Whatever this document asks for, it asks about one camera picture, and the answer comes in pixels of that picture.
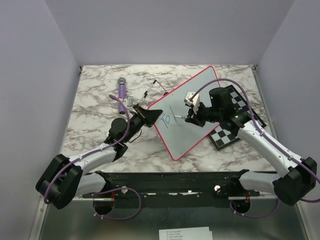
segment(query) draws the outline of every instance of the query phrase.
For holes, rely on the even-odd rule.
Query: checkerboard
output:
[[[233,85],[229,85],[225,89],[227,89],[230,95],[232,96],[232,102],[236,110],[244,109],[247,112],[249,112],[249,107],[247,105],[246,100],[239,94],[239,92]],[[267,126],[254,110],[253,114],[255,120],[260,124],[260,126],[262,126],[263,128]],[[218,151],[240,140],[231,132],[222,129],[220,126],[216,127],[208,135],[208,137]]]

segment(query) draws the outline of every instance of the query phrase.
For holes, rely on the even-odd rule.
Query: marble table surface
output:
[[[126,78],[126,93],[135,100],[142,97],[154,79],[167,91],[185,82],[207,65],[106,65],[84,66],[76,92],[62,153],[73,156],[100,145],[107,137],[118,103],[109,94],[118,96],[117,81]],[[268,124],[265,109],[250,66],[215,65],[219,78],[229,78],[246,90],[254,110]],[[163,90],[157,85],[148,95],[145,106],[159,99]],[[272,171],[271,165],[251,146],[240,140],[217,151],[208,138],[203,139],[178,161],[169,156],[155,127],[142,129],[141,136],[128,143],[128,150],[115,162],[96,170],[105,172],[213,172],[213,171]]]

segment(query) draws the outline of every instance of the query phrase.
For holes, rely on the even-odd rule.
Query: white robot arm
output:
[[[224,87],[209,91],[212,106],[206,107],[201,102],[199,92],[219,80],[240,87],[248,102],[250,114],[234,108],[232,97]],[[213,80],[197,92],[187,92],[184,102],[190,107],[185,118],[187,123],[203,127],[206,122],[219,122],[223,129],[254,147],[276,170],[277,174],[245,172],[239,178],[244,189],[275,194],[282,202],[293,206],[315,187],[317,163],[311,157],[303,159],[265,132],[254,120],[248,96],[235,81],[226,78]]]

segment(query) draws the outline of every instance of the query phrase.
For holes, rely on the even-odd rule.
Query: black cable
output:
[[[135,139],[133,139],[132,141],[128,141],[130,144],[133,143],[135,140],[137,140],[142,134],[142,129],[140,129],[140,134],[139,136],[137,136]]]

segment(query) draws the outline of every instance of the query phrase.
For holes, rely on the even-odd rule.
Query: gray wall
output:
[[[43,0],[0,3],[0,239],[26,240],[79,67]]]
[[[256,64],[293,0],[46,0],[76,60]]]
[[[319,0],[295,0],[257,73],[279,140],[320,166],[319,12]],[[320,198],[319,185],[307,198]],[[320,205],[304,208],[319,239]]]

